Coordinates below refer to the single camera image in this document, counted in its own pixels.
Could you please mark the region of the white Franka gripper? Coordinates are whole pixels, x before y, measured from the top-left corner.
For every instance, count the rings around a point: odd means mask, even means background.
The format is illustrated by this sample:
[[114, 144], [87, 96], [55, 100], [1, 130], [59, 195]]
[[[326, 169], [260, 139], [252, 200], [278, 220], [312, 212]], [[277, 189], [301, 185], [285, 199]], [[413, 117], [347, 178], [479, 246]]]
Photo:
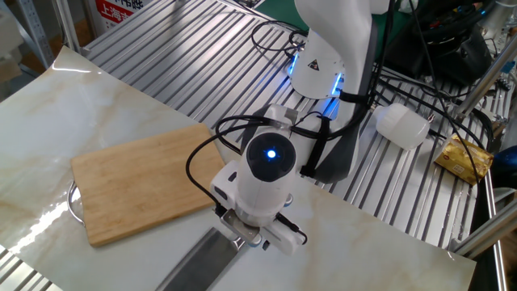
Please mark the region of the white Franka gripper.
[[293, 202], [291, 193], [280, 181], [264, 182], [250, 170], [241, 171], [239, 163], [228, 163], [210, 184], [210, 192], [221, 204], [217, 210], [221, 223], [252, 247], [263, 243], [285, 255], [293, 255], [306, 244], [306, 235], [281, 211]]

